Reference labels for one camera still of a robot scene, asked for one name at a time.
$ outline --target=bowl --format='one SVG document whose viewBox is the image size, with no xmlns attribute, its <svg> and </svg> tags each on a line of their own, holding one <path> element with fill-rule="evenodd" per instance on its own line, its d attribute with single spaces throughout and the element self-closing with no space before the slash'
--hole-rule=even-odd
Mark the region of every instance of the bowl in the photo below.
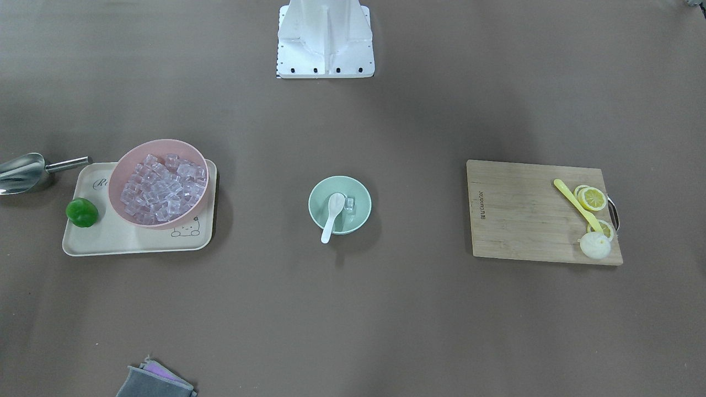
<svg viewBox="0 0 706 397">
<path fill-rule="evenodd" d="M 353 211 L 343 210 L 333 223 L 334 235 L 347 235 L 358 230 L 370 217 L 373 203 L 368 189 L 357 180 L 342 175 L 328 177 L 316 184 L 309 194 L 309 215 L 323 229 L 328 219 L 328 199 L 334 193 L 355 199 Z"/>
<path fill-rule="evenodd" d="M 192 214 L 198 213 L 205 203 L 208 202 L 208 199 L 205 198 L 206 194 L 203 194 L 196 204 L 191 207 L 191 209 L 186 211 L 177 219 L 164 223 L 158 223 L 156 225 L 141 225 L 135 221 L 135 218 L 125 212 L 125 204 L 120 201 L 120 194 L 125 187 L 125 183 L 127 183 L 128 179 L 133 174 L 135 166 L 142 162 L 148 154 L 155 155 L 163 161 L 164 155 L 169 153 L 174 153 L 178 155 L 179 158 L 187 159 L 192 163 L 203 167 L 206 170 L 206 191 L 208 191 L 208 184 L 210 183 L 208 166 L 206 165 L 205 158 L 203 158 L 201 152 L 196 150 L 196 148 L 186 142 L 178 141 L 176 139 L 157 139 L 156 141 L 146 142 L 127 152 L 118 161 L 113 169 L 113 172 L 110 174 L 110 179 L 108 181 L 108 199 L 110 200 L 110 206 L 113 210 L 115 210 L 115 212 L 118 213 L 120 218 L 123 218 L 126 222 L 131 223 L 132 225 L 144 227 L 145 229 L 171 229 L 192 219 Z"/>
</svg>

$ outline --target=gray cloth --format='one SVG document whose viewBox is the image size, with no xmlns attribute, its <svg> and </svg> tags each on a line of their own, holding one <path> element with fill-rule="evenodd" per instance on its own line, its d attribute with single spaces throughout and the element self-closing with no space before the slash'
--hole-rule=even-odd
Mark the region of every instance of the gray cloth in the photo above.
<svg viewBox="0 0 706 397">
<path fill-rule="evenodd" d="M 128 378 L 116 397 L 196 397 L 193 386 L 188 382 L 179 377 L 169 379 L 142 369 L 146 364 L 164 368 L 153 360 L 143 363 L 140 368 L 128 367 Z"/>
</svg>

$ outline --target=towel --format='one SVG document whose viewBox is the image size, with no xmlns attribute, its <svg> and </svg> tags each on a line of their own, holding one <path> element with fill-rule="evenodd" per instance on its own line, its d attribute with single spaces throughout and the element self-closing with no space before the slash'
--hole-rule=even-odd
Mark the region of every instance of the towel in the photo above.
<svg viewBox="0 0 706 397">
<path fill-rule="evenodd" d="M 193 386 L 149 357 L 128 378 L 115 397 L 196 397 Z"/>
</svg>

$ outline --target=cutting board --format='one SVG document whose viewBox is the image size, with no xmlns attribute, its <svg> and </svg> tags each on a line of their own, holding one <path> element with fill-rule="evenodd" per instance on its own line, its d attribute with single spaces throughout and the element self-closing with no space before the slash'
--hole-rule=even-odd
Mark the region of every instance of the cutting board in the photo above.
<svg viewBox="0 0 706 397">
<path fill-rule="evenodd" d="M 581 252 L 577 240 L 587 222 L 552 183 L 559 178 L 571 191 L 587 184 L 608 194 L 600 169 L 481 160 L 468 160 L 466 169 L 474 256 L 623 264 L 617 236 L 604 259 Z M 611 222 L 608 207 L 594 214 Z"/>
</svg>

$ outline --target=yellow spatula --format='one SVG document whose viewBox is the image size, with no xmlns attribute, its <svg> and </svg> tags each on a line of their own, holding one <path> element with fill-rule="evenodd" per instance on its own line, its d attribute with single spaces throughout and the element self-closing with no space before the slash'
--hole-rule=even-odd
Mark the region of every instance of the yellow spatula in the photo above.
<svg viewBox="0 0 706 397">
<path fill-rule="evenodd" d="M 583 209 L 581 204 L 578 203 L 578 200 L 574 197 L 573 193 L 571 193 L 571 190 L 569 190 L 568 186 L 566 186 L 564 181 L 562 181 L 561 179 L 555 179 L 554 186 L 556 186 L 556 188 L 559 189 L 559 191 L 564 195 L 564 197 L 566 197 L 566 199 L 569 200 L 576 207 L 578 212 L 583 215 L 584 218 L 586 218 L 588 224 L 591 225 L 591 228 L 593 230 L 597 232 L 603 232 L 601 224 L 598 223 L 596 216 Z"/>
</svg>

